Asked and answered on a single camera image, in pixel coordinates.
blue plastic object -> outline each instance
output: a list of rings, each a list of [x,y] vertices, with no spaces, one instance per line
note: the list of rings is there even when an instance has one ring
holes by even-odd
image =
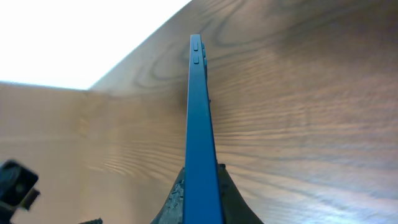
[[[191,35],[185,153],[184,224],[222,224],[205,46]]]

brown wooden floor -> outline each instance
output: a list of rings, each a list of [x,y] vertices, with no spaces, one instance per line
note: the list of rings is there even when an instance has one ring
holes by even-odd
[[[45,109],[47,130],[63,125],[68,140],[2,150],[44,173],[18,223],[155,217],[184,163],[196,33],[218,161],[264,223],[398,223],[398,3],[387,0],[194,0],[89,94],[65,93],[78,115]]]

wooden table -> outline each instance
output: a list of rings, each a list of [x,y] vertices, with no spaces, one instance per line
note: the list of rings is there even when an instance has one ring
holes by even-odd
[[[76,145],[59,143],[73,154],[40,166],[69,167],[69,187],[43,180],[52,197],[20,219],[55,205],[74,222],[155,217],[184,163],[201,34],[218,161],[264,223],[397,223],[397,15],[387,0],[192,1],[79,93]]]

white wall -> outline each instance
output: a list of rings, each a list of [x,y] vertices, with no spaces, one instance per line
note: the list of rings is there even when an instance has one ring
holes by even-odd
[[[86,90],[189,1],[0,1],[0,81]]]

black object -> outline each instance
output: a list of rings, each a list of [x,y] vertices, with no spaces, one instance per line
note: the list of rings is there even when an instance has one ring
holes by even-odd
[[[173,184],[169,196],[162,209],[151,224],[182,224],[184,168],[181,169]],[[226,170],[225,164],[218,164],[218,182],[223,208],[223,218],[226,224],[262,224],[257,215],[248,207],[238,188]]]
[[[38,179],[37,174],[13,160],[0,167],[0,223],[10,223],[18,208],[30,209],[40,195],[33,188]]]

